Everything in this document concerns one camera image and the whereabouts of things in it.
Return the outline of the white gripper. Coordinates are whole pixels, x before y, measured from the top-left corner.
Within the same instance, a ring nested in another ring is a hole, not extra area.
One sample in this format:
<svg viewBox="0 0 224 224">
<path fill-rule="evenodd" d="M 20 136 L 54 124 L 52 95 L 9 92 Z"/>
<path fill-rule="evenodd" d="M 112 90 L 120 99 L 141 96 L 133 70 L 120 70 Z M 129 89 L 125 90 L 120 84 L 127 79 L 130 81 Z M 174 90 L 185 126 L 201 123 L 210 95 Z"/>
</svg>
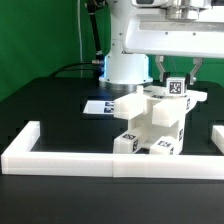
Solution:
<svg viewBox="0 0 224 224">
<path fill-rule="evenodd" d="M 202 58 L 224 58 L 224 1 L 131 0 L 134 9 L 125 24 L 123 48 L 128 53 L 157 55 L 159 79 L 170 73 L 166 56 L 194 58 L 185 83 L 193 85 L 203 65 Z"/>
</svg>

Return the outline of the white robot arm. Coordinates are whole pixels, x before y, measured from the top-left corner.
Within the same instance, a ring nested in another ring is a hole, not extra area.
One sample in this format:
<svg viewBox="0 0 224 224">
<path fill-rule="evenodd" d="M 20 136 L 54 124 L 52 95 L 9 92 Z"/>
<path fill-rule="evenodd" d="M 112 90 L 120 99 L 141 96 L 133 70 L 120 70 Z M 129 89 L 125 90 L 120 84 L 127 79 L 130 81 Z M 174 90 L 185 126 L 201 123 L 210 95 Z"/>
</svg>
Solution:
<svg viewBox="0 0 224 224">
<path fill-rule="evenodd" d="M 104 6 L 110 8 L 118 55 L 193 57 L 190 84 L 205 58 L 224 58 L 224 0 L 88 0 L 95 40 L 95 13 Z"/>
</svg>

